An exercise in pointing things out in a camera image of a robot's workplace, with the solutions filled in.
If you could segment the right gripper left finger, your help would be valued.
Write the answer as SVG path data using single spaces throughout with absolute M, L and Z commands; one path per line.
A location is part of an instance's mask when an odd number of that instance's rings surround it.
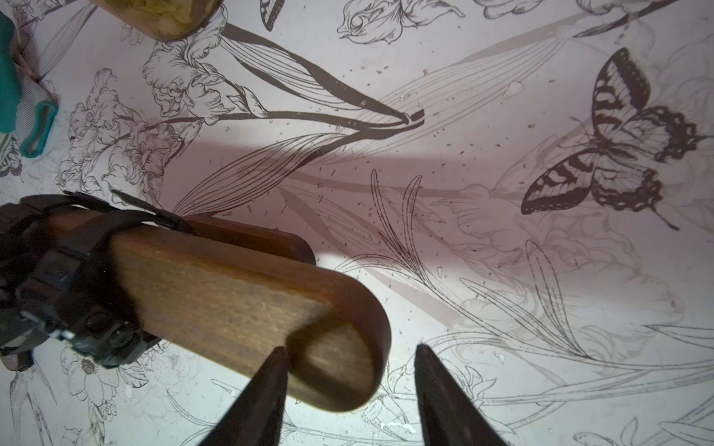
M 280 443 L 289 360 L 275 348 L 201 446 L 274 446 Z

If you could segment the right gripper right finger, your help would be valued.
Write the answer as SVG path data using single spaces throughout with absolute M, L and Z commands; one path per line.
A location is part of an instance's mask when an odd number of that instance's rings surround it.
M 426 344 L 416 348 L 415 384 L 426 445 L 506 445 Z

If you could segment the wooden watch stand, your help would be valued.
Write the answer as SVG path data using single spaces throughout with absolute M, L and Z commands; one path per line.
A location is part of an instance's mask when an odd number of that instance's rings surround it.
M 142 330 L 246 376 L 284 347 L 290 396 L 333 412 L 365 404 L 390 350 L 377 298 L 318 268 L 299 238 L 261 232 L 254 250 L 233 231 L 206 217 L 184 223 L 30 197 L 1 209 L 1 257 L 62 250 L 92 258 L 128 295 Z

